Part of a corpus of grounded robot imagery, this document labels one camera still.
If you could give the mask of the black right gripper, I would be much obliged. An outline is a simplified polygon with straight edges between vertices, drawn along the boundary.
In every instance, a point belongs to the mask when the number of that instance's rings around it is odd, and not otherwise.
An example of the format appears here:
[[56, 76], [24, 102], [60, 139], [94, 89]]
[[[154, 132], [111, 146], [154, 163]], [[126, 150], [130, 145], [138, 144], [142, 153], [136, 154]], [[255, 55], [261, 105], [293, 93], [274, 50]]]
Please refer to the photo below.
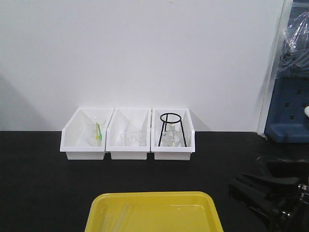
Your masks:
[[269, 232], [309, 230], [309, 186], [297, 177], [241, 173], [229, 183], [229, 196], [261, 218]]

